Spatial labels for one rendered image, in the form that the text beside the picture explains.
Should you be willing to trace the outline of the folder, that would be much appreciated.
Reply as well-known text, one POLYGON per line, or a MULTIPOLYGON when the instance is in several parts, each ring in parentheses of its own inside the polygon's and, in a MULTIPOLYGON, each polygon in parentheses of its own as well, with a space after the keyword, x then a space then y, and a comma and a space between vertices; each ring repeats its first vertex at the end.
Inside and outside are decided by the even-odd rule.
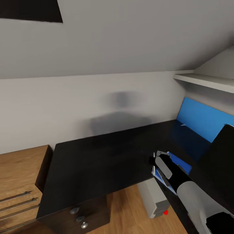
MULTIPOLYGON (((171 160, 173 163, 179 164, 181 166, 181 168, 186 172, 186 174, 187 175, 189 174, 190 170, 192 169, 192 166, 190 166, 189 164, 187 164, 185 161, 181 160, 177 156, 173 155, 169 151, 166 153, 171 155, 171 160)), ((155 177, 165 185, 165 183, 163 182, 161 176, 159 175, 159 173, 157 171, 158 169, 159 168, 155 167, 155 177)), ((176 192, 174 191, 174 189, 171 186, 168 188, 176 195, 176 192)))

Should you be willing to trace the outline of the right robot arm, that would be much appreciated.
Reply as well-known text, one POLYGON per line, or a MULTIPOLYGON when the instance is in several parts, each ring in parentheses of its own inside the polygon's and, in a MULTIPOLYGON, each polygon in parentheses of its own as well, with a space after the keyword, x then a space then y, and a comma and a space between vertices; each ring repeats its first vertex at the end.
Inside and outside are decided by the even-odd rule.
POLYGON ((193 219, 201 234, 234 234, 234 215, 212 199, 173 163, 171 155, 157 151, 149 165, 159 168, 193 219))

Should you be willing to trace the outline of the notebook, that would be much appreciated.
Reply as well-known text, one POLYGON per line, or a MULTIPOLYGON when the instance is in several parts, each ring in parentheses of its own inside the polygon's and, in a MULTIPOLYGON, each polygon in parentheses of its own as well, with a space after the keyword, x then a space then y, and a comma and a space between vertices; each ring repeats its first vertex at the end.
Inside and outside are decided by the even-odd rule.
MULTIPOLYGON (((180 167, 180 169, 182 169, 181 166, 180 166, 179 164, 177 164, 177 166, 180 167)), ((160 169, 158 169, 157 171, 158 171, 159 175, 161 176, 161 178, 162 178, 163 182, 165 183, 165 185, 166 185, 167 187, 170 187, 171 184, 169 184, 169 182, 168 182, 168 180, 166 179, 166 177, 164 177, 162 171, 161 171, 160 169)), ((186 173, 183 169, 182 169, 182 171, 183 171, 184 173, 186 173)))

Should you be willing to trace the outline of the monitor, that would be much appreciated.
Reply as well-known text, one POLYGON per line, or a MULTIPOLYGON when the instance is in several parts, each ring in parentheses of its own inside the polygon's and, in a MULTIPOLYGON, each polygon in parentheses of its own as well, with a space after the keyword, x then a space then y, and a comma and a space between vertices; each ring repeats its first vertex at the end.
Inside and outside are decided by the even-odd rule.
POLYGON ((234 126, 223 127, 198 164, 234 203, 234 126))

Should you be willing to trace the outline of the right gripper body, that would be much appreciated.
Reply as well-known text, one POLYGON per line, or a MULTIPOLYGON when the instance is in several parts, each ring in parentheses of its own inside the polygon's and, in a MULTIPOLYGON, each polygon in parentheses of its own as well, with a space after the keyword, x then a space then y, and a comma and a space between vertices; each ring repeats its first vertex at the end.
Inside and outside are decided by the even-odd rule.
POLYGON ((155 164, 156 157, 149 157, 149 165, 153 165, 158 168, 158 166, 155 164))

